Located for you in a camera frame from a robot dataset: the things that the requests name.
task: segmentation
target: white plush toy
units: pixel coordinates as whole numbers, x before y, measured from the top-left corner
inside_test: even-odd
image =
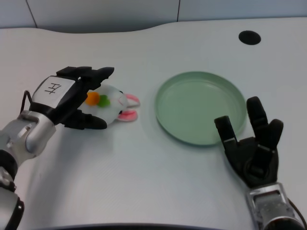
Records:
[[[95,91],[87,93],[87,99],[80,106],[86,113],[105,120],[109,125],[115,119],[120,121],[134,121],[138,118],[135,110],[130,107],[140,105],[140,100],[132,95],[125,94],[111,85],[102,84]]]

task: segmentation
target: light green dish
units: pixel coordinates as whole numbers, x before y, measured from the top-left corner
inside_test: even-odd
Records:
[[[160,125],[194,145],[220,141],[214,119],[229,116],[234,132],[244,128],[247,110],[241,92],[226,79],[207,72],[187,72],[167,80],[155,98]]]

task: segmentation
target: plate rim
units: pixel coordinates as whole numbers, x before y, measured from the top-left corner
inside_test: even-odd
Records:
[[[170,131],[168,131],[168,130],[165,128],[165,126],[162,125],[161,118],[159,118],[159,115],[158,115],[158,108],[157,108],[157,107],[158,107],[158,102],[157,102],[157,101],[158,101],[158,96],[161,94],[161,91],[162,91],[163,86],[166,85],[166,84],[167,84],[169,81],[171,81],[172,79],[177,78],[178,76],[184,75],[184,74],[187,74],[187,73],[205,73],[205,74],[211,74],[211,75],[214,75],[214,76],[216,76],[216,77],[222,79],[223,81],[228,82],[229,84],[231,84],[231,85],[239,92],[239,95],[242,97],[244,104],[246,104],[246,100],[245,100],[245,98],[244,98],[242,92],[239,90],[239,88],[236,87],[231,81],[227,80],[226,78],[224,78],[224,77],[222,77],[222,76],[220,76],[220,75],[217,75],[217,74],[215,74],[215,73],[206,72],[206,71],[187,71],[187,72],[179,73],[179,74],[177,74],[177,75],[175,75],[175,76],[173,76],[173,77],[171,77],[171,78],[165,80],[165,81],[159,86],[159,89],[157,90],[156,95],[155,95],[155,98],[154,98],[154,113],[155,113],[155,117],[156,117],[156,119],[157,119],[159,125],[161,126],[161,128],[162,128],[164,131],[166,131],[169,135],[171,135],[172,137],[174,137],[174,138],[177,139],[177,140],[180,140],[180,141],[182,141],[182,142],[184,142],[184,143],[188,143],[188,144],[195,145],[195,146],[211,146],[211,145],[216,145],[217,143],[221,142],[221,140],[217,140],[215,143],[206,143],[206,144],[200,144],[200,143],[189,142],[189,141],[183,140],[183,139],[181,139],[181,138],[175,136],[174,134],[172,134]],[[244,129],[245,125],[246,125],[247,115],[248,115],[247,109],[245,109],[245,110],[244,110],[244,114],[243,114],[243,118],[242,118],[242,119],[243,119],[243,122],[241,122],[241,124],[240,124],[239,128],[237,129],[237,131],[234,130],[234,132],[235,132],[236,135],[240,134],[240,133],[243,131],[243,129]]]

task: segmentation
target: tabletop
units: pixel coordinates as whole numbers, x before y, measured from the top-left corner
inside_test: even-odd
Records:
[[[252,30],[255,46],[238,35]],[[20,229],[97,223],[159,223],[251,230],[246,186],[221,145],[169,137],[154,97],[170,77],[207,71],[258,96],[268,119],[284,122],[278,181],[307,216],[307,18],[179,22],[109,34],[0,30],[0,128],[18,116],[24,90],[66,66],[115,67],[105,81],[139,97],[139,118],[106,130],[57,126],[43,153],[16,176],[25,202]],[[238,139],[253,136],[250,124]]]

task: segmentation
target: green pom-pom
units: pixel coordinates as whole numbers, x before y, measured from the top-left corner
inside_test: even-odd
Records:
[[[97,106],[99,107],[107,107],[111,105],[110,100],[107,98],[107,95],[100,95],[100,100],[99,103],[97,104]]]

